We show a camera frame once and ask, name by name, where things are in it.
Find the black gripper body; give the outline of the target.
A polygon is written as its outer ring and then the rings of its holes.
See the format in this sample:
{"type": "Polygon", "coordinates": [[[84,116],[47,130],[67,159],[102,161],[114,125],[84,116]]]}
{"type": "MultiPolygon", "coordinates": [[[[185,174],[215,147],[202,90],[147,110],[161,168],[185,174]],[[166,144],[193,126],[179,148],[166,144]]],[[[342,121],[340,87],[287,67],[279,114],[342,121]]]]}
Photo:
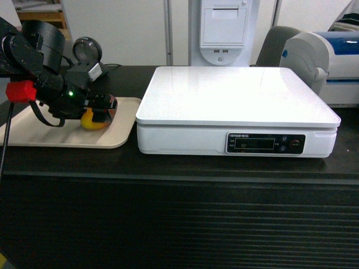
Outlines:
{"type": "Polygon", "coordinates": [[[63,74],[44,68],[34,83],[36,99],[49,107],[55,118],[80,119],[88,96],[89,66],[73,66],[63,74]]]}

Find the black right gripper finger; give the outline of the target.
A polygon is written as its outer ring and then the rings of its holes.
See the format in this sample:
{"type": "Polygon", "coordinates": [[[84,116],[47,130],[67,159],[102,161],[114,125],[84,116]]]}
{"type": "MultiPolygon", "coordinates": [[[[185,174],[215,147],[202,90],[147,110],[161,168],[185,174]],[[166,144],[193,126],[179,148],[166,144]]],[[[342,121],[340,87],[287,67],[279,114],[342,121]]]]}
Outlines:
{"type": "Polygon", "coordinates": [[[92,109],[92,122],[95,123],[111,123],[113,117],[108,109],[92,109]]]}

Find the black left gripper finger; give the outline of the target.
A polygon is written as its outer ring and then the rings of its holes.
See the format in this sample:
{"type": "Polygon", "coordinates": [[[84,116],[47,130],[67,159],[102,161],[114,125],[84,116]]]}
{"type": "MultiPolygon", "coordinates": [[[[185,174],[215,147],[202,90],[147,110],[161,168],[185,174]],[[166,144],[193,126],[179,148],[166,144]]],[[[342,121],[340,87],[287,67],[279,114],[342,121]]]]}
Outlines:
{"type": "Polygon", "coordinates": [[[90,95],[87,107],[95,109],[117,109],[117,99],[111,94],[90,95]]]}

